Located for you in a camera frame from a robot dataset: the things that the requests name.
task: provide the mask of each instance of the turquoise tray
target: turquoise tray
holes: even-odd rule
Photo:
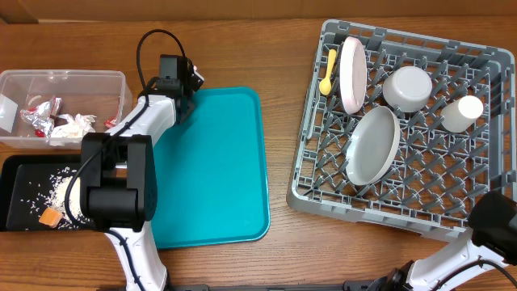
[[[253,241],[269,229],[259,96],[250,88],[198,91],[195,109],[154,146],[158,248]]]

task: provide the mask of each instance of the yellow utensil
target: yellow utensil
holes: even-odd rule
[[[335,49],[331,49],[329,51],[329,56],[327,57],[326,75],[320,82],[320,92],[323,95],[328,95],[332,89],[332,84],[330,83],[330,73],[332,73],[332,68],[334,67],[334,62],[336,61],[336,55],[337,53]]]

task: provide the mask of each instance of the orange sponge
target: orange sponge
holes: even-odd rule
[[[40,217],[40,223],[55,228],[63,218],[63,213],[51,208],[47,208]]]

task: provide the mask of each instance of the transparent plastic bin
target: transparent plastic bin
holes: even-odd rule
[[[59,114],[94,115],[95,132],[108,130],[104,123],[120,122],[132,108],[126,77],[102,70],[7,70],[0,74],[0,142],[26,149],[79,149],[81,138],[37,137],[19,115],[53,97],[62,98]],[[55,125],[66,124],[60,118]]]

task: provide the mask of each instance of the gray dish rack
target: gray dish rack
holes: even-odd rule
[[[327,54],[348,37],[364,45],[368,87],[364,105],[347,115],[333,88],[320,95]],[[385,105],[382,83],[395,70],[414,65],[433,80],[427,106],[415,113],[391,108],[401,126],[397,156],[386,175],[355,186],[347,179],[348,138],[372,108]],[[462,133],[450,133],[439,111],[475,95],[483,115]],[[515,157],[515,60],[505,49],[422,36],[340,20],[327,20],[317,47],[313,76],[295,153],[287,202],[294,209],[344,221],[366,221],[452,241],[467,226],[470,209],[489,190],[517,200]]]

